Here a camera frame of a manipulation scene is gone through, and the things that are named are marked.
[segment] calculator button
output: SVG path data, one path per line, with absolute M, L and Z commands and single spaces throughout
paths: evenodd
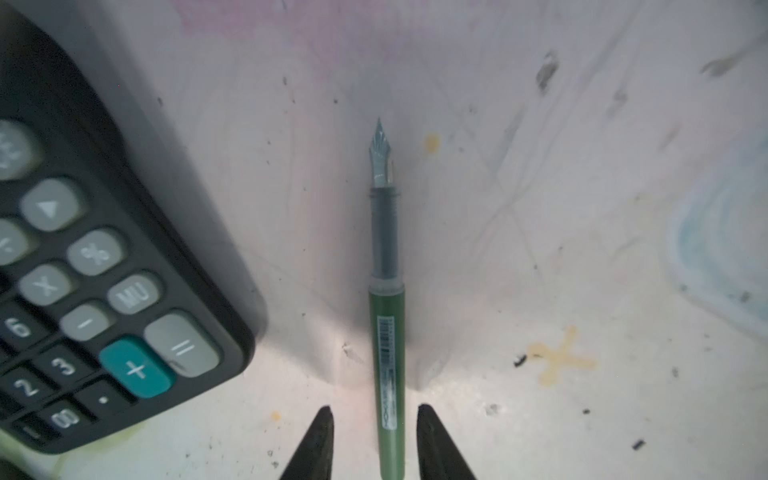
M 114 325 L 114 315 L 99 303 L 88 302 L 64 315 L 58 325 L 69 338 L 84 342 Z
M 0 120 L 0 180 L 24 177 L 43 158 L 37 135 L 13 120 Z
M 23 406 L 31 406 L 53 393 L 42 378 L 23 366 L 0 377 L 0 390 Z
M 71 225 L 88 209 L 80 188 L 66 178 L 46 178 L 22 197 L 20 207 L 25 220 L 44 232 Z
M 24 438 L 32 440 L 35 443 L 43 444 L 58 436 L 58 434 L 48 427 L 43 421 L 34 415 L 27 415 L 24 418 L 13 422 L 13 429 L 20 433 Z
M 10 265 L 21 260 L 37 245 L 35 238 L 25 231 L 20 222 L 0 218 L 0 265 Z
M 174 384 L 174 373 L 139 339 L 125 337 L 104 347 L 101 364 L 129 392 L 150 399 Z
M 47 306 L 69 295 L 76 282 L 58 263 L 43 263 L 18 281 L 18 289 L 30 303 Z
M 160 299 L 161 285 L 149 272 L 134 273 L 107 292 L 107 301 L 120 313 L 139 313 Z
M 86 233 L 67 249 L 69 264 L 83 275 L 106 272 L 125 258 L 120 234 L 111 228 Z
M 69 400 L 59 400 L 47 406 L 38 412 L 38 417 L 57 432 L 65 435 L 79 432 L 91 424 L 91 420 Z
M 75 399 L 99 419 L 122 412 L 131 402 L 107 380 L 99 380 L 74 394 Z
M 16 302 L 0 305 L 0 339 L 21 351 L 48 336 L 48 328 Z
M 150 323 L 144 339 L 179 375 L 196 377 L 219 364 L 219 354 L 194 325 L 192 317 L 175 310 Z
M 61 386 L 72 386 L 93 373 L 69 348 L 56 345 L 32 360 L 32 365 Z

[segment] green pen barrel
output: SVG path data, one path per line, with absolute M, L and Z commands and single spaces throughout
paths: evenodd
M 406 474 L 406 295 L 399 290 L 369 293 L 382 480 Z

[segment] teal plus button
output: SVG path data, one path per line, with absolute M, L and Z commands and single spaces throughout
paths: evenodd
M 174 373 L 143 341 L 124 337 L 110 343 L 98 354 L 105 369 L 129 392 L 150 399 L 174 384 Z

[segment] gray calculator button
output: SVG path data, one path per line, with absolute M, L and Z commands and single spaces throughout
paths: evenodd
M 149 272 L 134 273 L 107 292 L 107 301 L 120 313 L 133 315 L 160 299 L 161 285 Z
M 189 378 L 216 368 L 219 354 L 188 313 L 174 310 L 147 325 L 144 339 L 172 369 Z
M 37 247 L 37 241 L 16 220 L 0 218 L 0 265 L 20 260 Z
M 65 178 L 46 178 L 22 197 L 21 209 L 33 227 L 52 232 L 72 224 L 88 207 L 74 182 Z
M 85 342 L 114 325 L 114 316 L 96 302 L 83 303 L 58 321 L 61 331 L 78 342 Z
M 111 228 L 92 230 L 67 249 L 69 264 L 88 276 L 104 273 L 124 258 L 120 234 Z
M 0 119 L 0 181 L 24 177 L 43 158 L 37 135 L 25 125 Z
M 58 302 L 76 287 L 64 267 L 56 263 L 43 263 L 18 281 L 22 296 L 39 306 Z

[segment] green fountain pen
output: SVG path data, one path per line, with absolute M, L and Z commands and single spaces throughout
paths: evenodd
M 406 470 L 406 290 L 398 265 L 397 197 L 389 142 L 379 119 L 368 150 L 373 170 L 373 273 L 368 288 L 376 376 L 376 423 L 382 480 Z

